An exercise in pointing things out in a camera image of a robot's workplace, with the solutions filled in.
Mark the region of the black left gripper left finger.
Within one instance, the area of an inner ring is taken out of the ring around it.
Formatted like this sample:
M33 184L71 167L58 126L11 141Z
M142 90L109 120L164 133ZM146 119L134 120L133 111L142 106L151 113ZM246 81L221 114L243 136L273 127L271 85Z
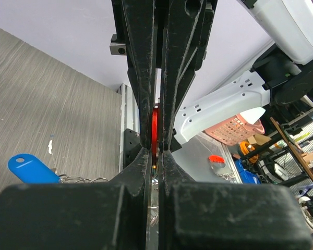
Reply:
M145 249L152 154L109 182L17 184L0 193L0 249Z

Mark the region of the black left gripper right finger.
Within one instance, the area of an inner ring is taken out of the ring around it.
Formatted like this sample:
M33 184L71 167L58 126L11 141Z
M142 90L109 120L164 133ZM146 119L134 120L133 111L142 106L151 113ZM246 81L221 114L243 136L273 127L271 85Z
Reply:
M159 155L159 249L313 249L289 188L194 181Z

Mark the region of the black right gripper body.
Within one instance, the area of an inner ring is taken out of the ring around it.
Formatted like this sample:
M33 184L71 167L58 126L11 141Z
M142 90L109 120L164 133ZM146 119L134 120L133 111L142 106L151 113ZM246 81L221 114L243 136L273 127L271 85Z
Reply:
M155 1L155 14L158 20L158 32L157 32L157 42L156 42L156 69L161 68L160 59L162 54L162 25L160 22L160 4L162 1ZM217 2L211 1L211 27L213 24L213 19L216 11ZM116 33L111 39L111 53L113 55L122 55L127 57L127 48L125 43L125 23L123 19L123 11L121 7L121 1L112 1L112 8L115 20Z

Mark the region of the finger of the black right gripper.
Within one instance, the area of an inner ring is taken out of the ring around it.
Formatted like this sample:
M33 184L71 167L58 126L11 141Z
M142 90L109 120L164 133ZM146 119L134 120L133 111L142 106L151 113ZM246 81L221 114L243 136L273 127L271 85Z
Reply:
M160 150L168 151L175 116L203 63L211 31L211 1L162 1Z
M121 1L128 76L139 108L141 146L151 149L158 20L155 1Z

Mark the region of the red key tag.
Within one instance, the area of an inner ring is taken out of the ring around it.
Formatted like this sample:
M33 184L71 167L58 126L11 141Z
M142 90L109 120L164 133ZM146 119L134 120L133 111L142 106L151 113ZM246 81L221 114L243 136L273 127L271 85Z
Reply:
M158 170L157 167L157 154L158 154L158 115L159 107L155 106L152 112L152 169L154 171Z

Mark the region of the blue key tag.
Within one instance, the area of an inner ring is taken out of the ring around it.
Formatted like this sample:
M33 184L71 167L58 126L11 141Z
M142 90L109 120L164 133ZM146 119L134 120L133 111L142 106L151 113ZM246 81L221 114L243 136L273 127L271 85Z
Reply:
M58 184L60 177L31 154L18 154L8 161L8 169L26 184Z

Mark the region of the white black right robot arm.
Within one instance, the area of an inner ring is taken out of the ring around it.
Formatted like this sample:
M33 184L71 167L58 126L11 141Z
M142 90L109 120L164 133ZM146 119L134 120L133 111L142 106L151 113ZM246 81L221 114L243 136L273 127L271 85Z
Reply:
M240 1L273 39L238 79L185 107L206 55L217 1L112 1L111 53L125 55L140 144L161 151L243 111L287 105L313 89L313 1Z

